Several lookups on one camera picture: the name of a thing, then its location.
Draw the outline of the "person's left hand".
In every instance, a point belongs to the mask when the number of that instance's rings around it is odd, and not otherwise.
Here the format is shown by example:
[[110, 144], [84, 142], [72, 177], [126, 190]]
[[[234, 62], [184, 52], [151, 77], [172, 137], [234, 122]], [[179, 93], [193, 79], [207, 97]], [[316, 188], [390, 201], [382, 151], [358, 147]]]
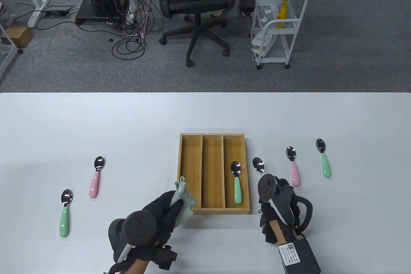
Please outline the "person's left hand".
[[148, 243], [130, 250], [127, 256], [128, 260], [151, 261], [160, 264], [173, 262], [177, 259], [177, 253], [166, 244], [173, 233], [177, 216], [183, 206], [182, 200], [171, 205], [174, 193], [175, 191], [172, 190], [163, 193], [143, 208], [144, 211], [154, 216], [156, 231]]

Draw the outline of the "person's right hand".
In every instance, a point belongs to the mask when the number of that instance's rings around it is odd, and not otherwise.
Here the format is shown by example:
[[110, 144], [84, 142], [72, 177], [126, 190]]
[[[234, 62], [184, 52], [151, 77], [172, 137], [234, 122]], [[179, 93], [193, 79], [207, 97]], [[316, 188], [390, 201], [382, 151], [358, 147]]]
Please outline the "person's right hand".
[[301, 198], [294, 188], [287, 180], [266, 173], [258, 182], [258, 194], [265, 242], [284, 244], [296, 240], [307, 226], [300, 222]]

